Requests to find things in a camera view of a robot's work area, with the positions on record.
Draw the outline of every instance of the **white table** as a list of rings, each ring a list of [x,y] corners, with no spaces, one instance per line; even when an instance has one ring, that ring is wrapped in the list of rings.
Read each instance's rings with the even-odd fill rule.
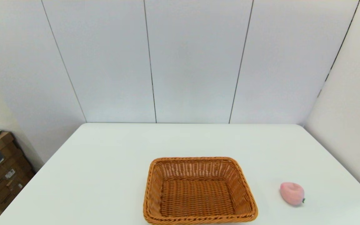
[[[228,156],[244,171],[259,216],[251,225],[360,225],[360,184],[297,125],[82,125],[0,217],[0,225],[146,225],[149,164],[158,157]],[[303,186],[292,207],[281,182]]]

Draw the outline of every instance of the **panel seam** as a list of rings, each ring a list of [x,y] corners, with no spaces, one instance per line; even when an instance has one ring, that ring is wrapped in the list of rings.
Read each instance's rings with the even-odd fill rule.
[[[328,78],[329,75],[330,75],[331,69],[333,69],[334,63],[336,63],[338,54],[340,53],[341,47],[343,46],[344,41],[345,41],[345,38],[347,37],[348,31],[350,30],[351,24],[353,23],[353,20],[354,20],[355,14],[356,14],[356,10],[358,10],[359,3],[360,3],[360,0],[358,0],[358,2],[357,2],[357,4],[356,4],[356,8],[355,8],[355,11],[354,11],[354,15],[353,15],[352,18],[351,18],[351,22],[350,22],[350,24],[349,24],[349,26],[348,26],[347,32],[346,32],[345,35],[344,35],[344,39],[343,39],[342,42],[341,42],[341,45],[340,45],[340,48],[338,49],[338,52],[337,52],[337,54],[336,54],[336,57],[334,58],[333,64],[332,64],[331,67],[330,67],[329,73],[327,74],[327,77],[326,77],[326,79],[324,80],[325,82],[327,81],[327,78]]]
[[[149,39],[149,37],[148,37],[147,10],[146,10],[146,8],[145,8],[145,0],[144,0],[144,15],[145,15],[145,28],[146,28],[146,31],[147,31],[148,57],[149,57],[149,60],[150,60],[152,98],[154,99],[155,123],[157,123],[157,120],[156,120],[156,107],[155,107],[155,94],[154,94],[153,69],[152,69],[152,66],[151,66],[150,39]]]
[[[230,111],[229,124],[230,124],[230,121],[231,121],[231,115],[233,114],[234,100],[236,99],[237,86],[238,86],[238,79],[240,78],[241,65],[243,64],[243,57],[244,57],[244,51],[245,51],[245,44],[247,43],[248,30],[250,29],[251,16],[252,16],[252,14],[253,14],[253,7],[254,7],[254,0],[252,0],[252,4],[251,4],[250,17],[249,17],[249,19],[248,19],[247,32],[246,32],[246,34],[245,34],[244,47],[243,47],[243,49],[242,49],[242,55],[241,55],[241,61],[240,61],[240,68],[238,69],[238,75],[237,75],[236,88],[235,88],[235,90],[234,90],[233,104],[231,105],[231,111]]]
[[[79,104],[79,107],[80,107],[81,113],[83,114],[84,120],[87,122],[86,115],[84,115],[83,108],[81,107],[81,104],[80,104],[79,98],[78,98],[78,96],[77,96],[76,90],[74,89],[73,82],[72,82],[72,80],[70,79],[68,69],[66,68],[65,61],[63,60],[62,54],[61,54],[61,52],[60,52],[58,43],[57,43],[56,38],[55,38],[55,35],[54,35],[53,28],[51,27],[50,20],[48,19],[47,11],[45,10],[45,6],[44,6],[44,3],[43,3],[43,0],[41,0],[41,4],[42,4],[42,7],[44,8],[44,13],[45,13],[45,16],[47,17],[48,25],[50,26],[52,36],[54,37],[54,41],[55,41],[55,44],[56,44],[57,51],[59,52],[60,59],[62,60],[62,63],[63,63],[63,66],[64,66],[64,68],[65,68],[67,77],[69,78],[70,85],[72,86],[74,95],[76,96],[77,103]]]

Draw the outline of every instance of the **woven pattern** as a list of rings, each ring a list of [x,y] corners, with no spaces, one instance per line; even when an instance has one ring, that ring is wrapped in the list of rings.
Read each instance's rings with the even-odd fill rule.
[[[144,199],[144,218],[151,224],[248,222],[257,215],[232,158],[158,158],[151,163]]]

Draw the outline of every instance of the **brown wicker basket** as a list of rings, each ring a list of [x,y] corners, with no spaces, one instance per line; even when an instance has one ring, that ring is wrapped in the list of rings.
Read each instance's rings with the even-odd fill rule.
[[[157,158],[151,163],[144,198],[144,218],[151,224],[248,222],[257,215],[232,158]]]

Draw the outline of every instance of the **basket rim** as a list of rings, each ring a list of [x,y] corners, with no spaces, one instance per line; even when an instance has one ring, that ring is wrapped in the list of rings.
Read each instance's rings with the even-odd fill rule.
[[[238,215],[210,215],[210,216],[188,216],[188,217],[157,217],[153,216],[149,212],[148,208],[148,195],[150,193],[150,185],[151,185],[151,178],[152,178],[152,171],[154,170],[154,167],[157,162],[160,161],[187,161],[187,160],[196,160],[196,161],[203,161],[203,160],[228,160],[231,161],[236,166],[237,171],[241,175],[242,178],[242,184],[244,186],[244,189],[246,191],[246,194],[249,197],[249,203],[252,208],[252,212],[249,213],[243,213]],[[148,171],[148,178],[147,178],[147,186],[145,190],[145,196],[144,196],[144,207],[143,207],[143,214],[144,218],[147,222],[154,223],[158,222],[159,224],[171,224],[171,222],[181,222],[181,221],[198,221],[198,223],[228,223],[228,222],[247,222],[247,221],[253,221],[258,216],[258,207],[256,205],[256,201],[254,199],[254,196],[251,193],[251,189],[248,186],[248,183],[246,181],[246,178],[244,176],[243,170],[241,169],[240,165],[236,160],[230,157],[161,157],[154,159],[151,164]]]

